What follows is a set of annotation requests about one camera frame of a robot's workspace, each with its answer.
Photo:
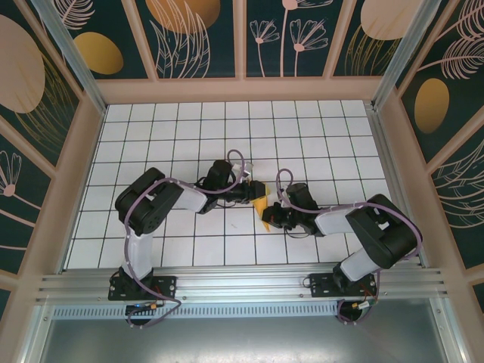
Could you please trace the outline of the yellow paper sheet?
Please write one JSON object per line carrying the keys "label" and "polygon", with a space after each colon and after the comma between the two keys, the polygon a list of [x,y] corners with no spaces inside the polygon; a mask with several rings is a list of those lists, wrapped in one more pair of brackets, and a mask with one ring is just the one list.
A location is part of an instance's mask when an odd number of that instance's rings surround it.
{"label": "yellow paper sheet", "polygon": [[258,197],[257,199],[252,201],[252,205],[257,212],[257,215],[259,217],[259,220],[261,221],[264,229],[266,232],[270,232],[270,225],[267,222],[264,222],[262,220],[262,215],[263,212],[266,208],[269,207],[269,204],[271,202],[272,196],[271,196],[271,190],[267,184],[265,184],[265,195],[263,197]]}

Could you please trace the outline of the grey metal sheet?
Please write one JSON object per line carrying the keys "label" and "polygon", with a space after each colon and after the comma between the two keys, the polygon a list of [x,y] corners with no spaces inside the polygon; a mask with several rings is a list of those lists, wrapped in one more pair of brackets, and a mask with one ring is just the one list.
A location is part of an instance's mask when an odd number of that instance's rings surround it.
{"label": "grey metal sheet", "polygon": [[425,314],[354,327],[332,317],[169,319],[146,330],[121,320],[57,320],[25,363],[467,363]]}

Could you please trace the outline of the long aluminium base rail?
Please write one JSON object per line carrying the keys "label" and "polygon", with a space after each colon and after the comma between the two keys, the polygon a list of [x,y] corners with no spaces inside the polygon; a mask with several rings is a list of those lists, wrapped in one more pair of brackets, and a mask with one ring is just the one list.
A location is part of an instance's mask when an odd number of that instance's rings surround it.
{"label": "long aluminium base rail", "polygon": [[[156,268],[155,275],[175,276],[175,296],[187,303],[255,303],[309,300],[304,278],[330,273],[329,263],[235,265]],[[42,277],[35,295],[38,304],[102,304],[107,302],[112,270],[70,269]],[[442,298],[448,295],[437,268],[401,262],[380,275],[381,299]]]}

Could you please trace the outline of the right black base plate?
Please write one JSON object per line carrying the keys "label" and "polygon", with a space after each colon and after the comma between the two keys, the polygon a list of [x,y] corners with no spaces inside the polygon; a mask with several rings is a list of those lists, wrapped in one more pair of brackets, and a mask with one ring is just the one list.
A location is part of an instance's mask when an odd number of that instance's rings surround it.
{"label": "right black base plate", "polygon": [[332,273],[313,273],[308,276],[309,289],[312,297],[358,297],[366,293],[373,296],[377,292],[377,282],[372,274],[358,281],[350,281],[346,277],[338,277]]}

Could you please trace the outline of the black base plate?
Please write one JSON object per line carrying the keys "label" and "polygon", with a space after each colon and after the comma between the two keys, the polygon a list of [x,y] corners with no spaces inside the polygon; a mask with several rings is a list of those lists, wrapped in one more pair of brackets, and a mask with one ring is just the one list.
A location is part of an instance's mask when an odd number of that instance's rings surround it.
{"label": "black base plate", "polygon": [[[157,294],[175,297],[176,277],[174,276],[147,276],[141,282]],[[155,300],[157,297],[142,288],[128,275],[117,275],[110,279],[107,298],[110,301],[148,301]]]}
{"label": "black base plate", "polygon": [[372,274],[358,281],[350,281],[346,277],[338,277],[332,273],[313,273],[308,276],[309,289],[312,297],[358,297],[366,293],[373,296],[377,292],[377,282]]}

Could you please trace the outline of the wide aluminium side rail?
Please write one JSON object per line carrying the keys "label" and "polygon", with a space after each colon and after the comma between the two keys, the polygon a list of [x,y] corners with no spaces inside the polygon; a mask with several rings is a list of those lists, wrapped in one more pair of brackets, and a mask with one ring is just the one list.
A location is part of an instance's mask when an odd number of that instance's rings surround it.
{"label": "wide aluminium side rail", "polygon": [[371,101],[363,100],[363,105],[370,123],[392,202],[415,224],[414,214],[405,193],[402,177],[383,124],[383,118],[374,109]]}

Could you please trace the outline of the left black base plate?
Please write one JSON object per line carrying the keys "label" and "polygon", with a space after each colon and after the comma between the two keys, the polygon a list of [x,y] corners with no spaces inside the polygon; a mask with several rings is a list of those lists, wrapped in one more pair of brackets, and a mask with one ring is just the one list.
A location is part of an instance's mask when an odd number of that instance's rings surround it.
{"label": "left black base plate", "polygon": [[[157,294],[175,297],[176,277],[174,276],[147,276],[141,282]],[[148,301],[155,300],[157,297],[142,288],[128,275],[117,275],[110,279],[107,298],[110,301]]]}

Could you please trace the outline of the aluminium frame post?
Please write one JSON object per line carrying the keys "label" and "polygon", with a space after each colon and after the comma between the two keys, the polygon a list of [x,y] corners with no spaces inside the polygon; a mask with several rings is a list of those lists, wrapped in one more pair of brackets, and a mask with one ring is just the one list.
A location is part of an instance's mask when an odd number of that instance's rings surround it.
{"label": "aluminium frame post", "polygon": [[382,79],[370,102],[370,110],[377,113],[381,110],[399,77],[404,73],[405,67],[411,63],[412,57],[417,53],[418,46],[423,42],[426,31],[436,18],[441,4],[447,6],[449,0],[423,0],[411,18],[411,22],[404,32],[394,55],[391,57]]}
{"label": "aluminium frame post", "polygon": [[93,0],[29,1],[36,9],[39,19],[51,34],[65,61],[71,66],[76,78],[82,84],[96,109],[105,114],[106,102],[91,70],[70,34],[70,31],[81,30],[95,14]]}

